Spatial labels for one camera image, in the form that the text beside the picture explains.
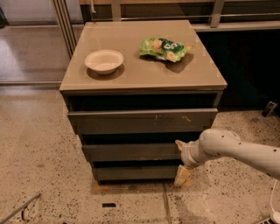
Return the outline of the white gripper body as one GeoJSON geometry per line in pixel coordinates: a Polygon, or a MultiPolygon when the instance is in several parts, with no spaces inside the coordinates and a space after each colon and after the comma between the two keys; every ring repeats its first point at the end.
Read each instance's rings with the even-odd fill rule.
{"type": "Polygon", "coordinates": [[[185,167],[194,169],[204,164],[200,153],[199,141],[183,143],[181,149],[181,160],[185,167]]]}

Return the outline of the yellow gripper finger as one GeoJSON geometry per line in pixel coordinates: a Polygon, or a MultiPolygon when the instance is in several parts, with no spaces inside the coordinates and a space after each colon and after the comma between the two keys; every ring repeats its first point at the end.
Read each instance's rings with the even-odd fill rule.
{"type": "Polygon", "coordinates": [[[177,147],[178,147],[178,149],[179,149],[180,151],[185,151],[185,150],[187,149],[186,143],[183,142],[183,141],[176,140],[176,141],[175,141],[175,144],[177,145],[177,147]]]}
{"type": "Polygon", "coordinates": [[[191,181],[192,170],[180,165],[177,170],[177,174],[174,180],[175,186],[190,186],[192,184],[191,181]]]}

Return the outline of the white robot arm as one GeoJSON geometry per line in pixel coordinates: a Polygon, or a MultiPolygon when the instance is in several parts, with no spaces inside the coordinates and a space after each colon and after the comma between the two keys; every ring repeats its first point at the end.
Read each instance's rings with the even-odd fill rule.
{"type": "Polygon", "coordinates": [[[178,167],[175,186],[189,186],[192,170],[206,161],[234,158],[245,165],[280,179],[280,148],[259,143],[248,143],[229,130],[206,129],[196,141],[176,140],[183,164],[178,167]]]}

